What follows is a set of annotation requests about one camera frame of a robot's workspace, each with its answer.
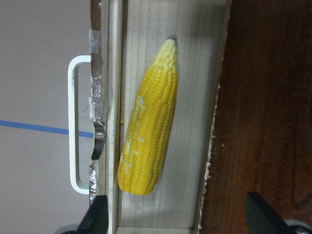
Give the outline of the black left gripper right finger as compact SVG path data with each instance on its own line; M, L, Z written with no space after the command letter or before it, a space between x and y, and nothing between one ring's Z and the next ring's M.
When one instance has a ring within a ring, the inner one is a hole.
M246 225L252 234L291 234L292 227L258 193L246 195Z

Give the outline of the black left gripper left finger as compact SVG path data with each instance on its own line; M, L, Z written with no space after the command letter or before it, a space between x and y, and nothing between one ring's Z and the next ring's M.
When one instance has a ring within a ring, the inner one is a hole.
M106 234L108 232L108 199L98 195L81 221L78 234Z

